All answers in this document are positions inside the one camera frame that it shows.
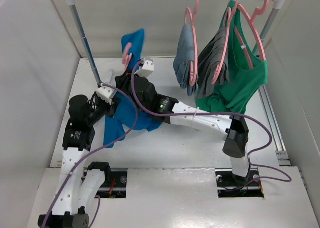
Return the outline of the blue t shirt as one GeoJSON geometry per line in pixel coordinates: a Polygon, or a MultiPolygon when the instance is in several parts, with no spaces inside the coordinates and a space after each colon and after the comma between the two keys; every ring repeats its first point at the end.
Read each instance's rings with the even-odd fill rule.
{"type": "MultiPolygon", "coordinates": [[[[144,28],[122,36],[122,52],[124,51],[124,48],[128,42],[132,43],[132,47],[129,51],[129,53],[132,53],[132,58],[129,62],[129,65],[127,67],[125,66],[125,71],[130,72],[134,68],[135,64],[141,59],[144,40],[144,28]]],[[[112,148],[114,145],[108,144],[123,136],[125,134],[124,126],[127,126],[128,128],[132,127],[136,119],[136,112],[132,102],[119,92],[115,94],[115,97],[120,98],[120,104],[116,109],[115,115],[113,117],[105,117],[103,145],[105,145],[106,148],[112,148]]],[[[145,129],[150,132],[158,129],[161,124],[161,122],[153,120],[151,117],[149,117],[148,113],[138,111],[138,119],[134,130],[145,129]]]]}

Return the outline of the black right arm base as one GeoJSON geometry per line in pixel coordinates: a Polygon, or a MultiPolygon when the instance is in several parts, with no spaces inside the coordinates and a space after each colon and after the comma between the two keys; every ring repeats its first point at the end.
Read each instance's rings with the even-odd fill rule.
{"type": "Polygon", "coordinates": [[[249,171],[247,177],[236,176],[230,169],[217,170],[216,183],[219,198],[264,198],[264,191],[257,169],[249,171]]]}

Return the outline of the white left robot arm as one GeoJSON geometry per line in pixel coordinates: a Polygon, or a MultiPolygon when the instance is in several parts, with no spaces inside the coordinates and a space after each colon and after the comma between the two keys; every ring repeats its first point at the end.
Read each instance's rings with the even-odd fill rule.
{"type": "Polygon", "coordinates": [[[91,98],[75,95],[69,100],[70,118],[62,142],[62,166],[53,204],[38,218],[39,227],[88,227],[87,207],[100,186],[111,182],[111,167],[107,162],[93,162],[84,175],[86,155],[95,137],[94,125],[105,116],[113,116],[119,98],[110,102],[97,93],[91,98]]]}

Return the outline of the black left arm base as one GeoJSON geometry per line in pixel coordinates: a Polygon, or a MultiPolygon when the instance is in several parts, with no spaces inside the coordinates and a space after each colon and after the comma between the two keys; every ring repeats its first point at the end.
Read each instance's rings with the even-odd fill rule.
{"type": "Polygon", "coordinates": [[[87,177],[89,170],[98,169],[105,174],[105,181],[97,191],[97,195],[101,198],[126,198],[127,195],[127,169],[112,169],[108,162],[92,162],[88,168],[84,170],[82,180],[87,177]]]}

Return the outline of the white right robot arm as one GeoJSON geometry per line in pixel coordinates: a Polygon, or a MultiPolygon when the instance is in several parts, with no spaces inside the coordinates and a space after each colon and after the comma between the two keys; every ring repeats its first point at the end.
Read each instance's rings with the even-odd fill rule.
{"type": "Polygon", "coordinates": [[[224,141],[223,153],[230,157],[231,179],[242,185],[248,181],[250,164],[247,143],[249,128],[240,115],[210,115],[209,112],[189,106],[176,98],[160,94],[153,83],[126,71],[115,78],[116,87],[131,96],[139,114],[139,124],[167,123],[208,131],[224,141]]]}

